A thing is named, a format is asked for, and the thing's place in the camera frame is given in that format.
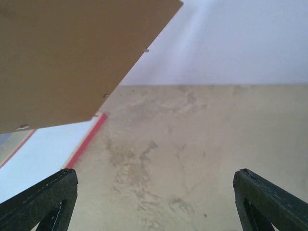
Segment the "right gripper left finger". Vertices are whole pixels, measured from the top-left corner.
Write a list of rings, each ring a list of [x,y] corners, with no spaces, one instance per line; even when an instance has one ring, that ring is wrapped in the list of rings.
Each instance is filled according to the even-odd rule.
[[[2,231],[66,231],[77,200],[77,174],[66,168],[0,204]]]

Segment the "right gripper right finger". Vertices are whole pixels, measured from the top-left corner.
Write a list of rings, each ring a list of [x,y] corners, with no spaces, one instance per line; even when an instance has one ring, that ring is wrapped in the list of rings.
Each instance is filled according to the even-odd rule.
[[[244,231],[308,229],[308,204],[253,171],[236,171],[233,188]]]

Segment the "pink picture frame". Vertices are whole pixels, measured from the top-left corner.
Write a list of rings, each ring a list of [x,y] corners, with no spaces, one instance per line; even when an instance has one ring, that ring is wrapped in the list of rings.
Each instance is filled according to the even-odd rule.
[[[85,135],[85,137],[78,144],[76,149],[70,154],[65,164],[61,167],[64,168],[72,168],[80,156],[83,154],[84,150],[93,139],[94,135],[98,132],[100,127],[104,124],[105,120],[108,118],[106,113],[97,113],[94,117],[97,118],[97,121],[94,125],[91,126],[89,132]],[[30,131],[27,136],[20,142],[20,144],[14,149],[14,151],[8,155],[2,162],[0,167],[2,168],[21,148],[22,146],[37,132],[38,129],[34,129]]]

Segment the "brown cardboard backing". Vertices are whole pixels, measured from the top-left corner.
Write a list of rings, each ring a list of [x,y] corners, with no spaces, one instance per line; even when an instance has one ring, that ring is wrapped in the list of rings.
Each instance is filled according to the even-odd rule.
[[[92,119],[182,5],[1,1],[1,133]]]

